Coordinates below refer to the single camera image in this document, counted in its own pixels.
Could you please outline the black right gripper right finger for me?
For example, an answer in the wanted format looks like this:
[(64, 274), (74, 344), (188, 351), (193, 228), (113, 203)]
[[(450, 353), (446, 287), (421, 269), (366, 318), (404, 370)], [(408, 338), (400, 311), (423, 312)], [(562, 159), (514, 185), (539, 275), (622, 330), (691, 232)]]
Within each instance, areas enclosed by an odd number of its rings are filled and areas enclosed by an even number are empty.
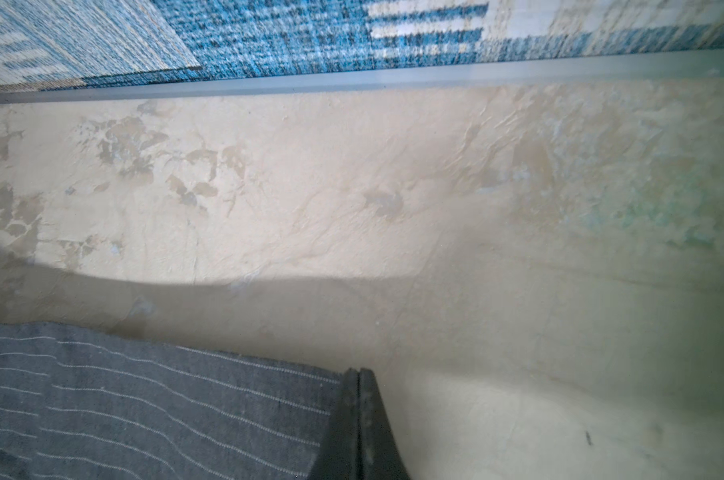
[(410, 480), (397, 448), (376, 376), (359, 372), (359, 478)]

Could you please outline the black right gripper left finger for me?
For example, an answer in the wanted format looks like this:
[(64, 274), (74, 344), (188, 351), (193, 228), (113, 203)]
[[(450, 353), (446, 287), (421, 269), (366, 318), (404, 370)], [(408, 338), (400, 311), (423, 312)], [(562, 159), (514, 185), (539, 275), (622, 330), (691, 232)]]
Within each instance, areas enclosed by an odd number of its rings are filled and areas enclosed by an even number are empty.
[(309, 480), (354, 480), (360, 473), (359, 372), (344, 373), (340, 394)]

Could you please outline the dark grey striped shirt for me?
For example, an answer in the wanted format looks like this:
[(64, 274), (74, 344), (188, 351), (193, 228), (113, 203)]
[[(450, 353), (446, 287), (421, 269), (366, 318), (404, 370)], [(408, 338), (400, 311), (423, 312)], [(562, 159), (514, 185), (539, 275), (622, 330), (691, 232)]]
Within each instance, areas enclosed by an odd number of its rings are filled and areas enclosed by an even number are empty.
[(0, 324), (0, 479), (303, 479), (338, 373)]

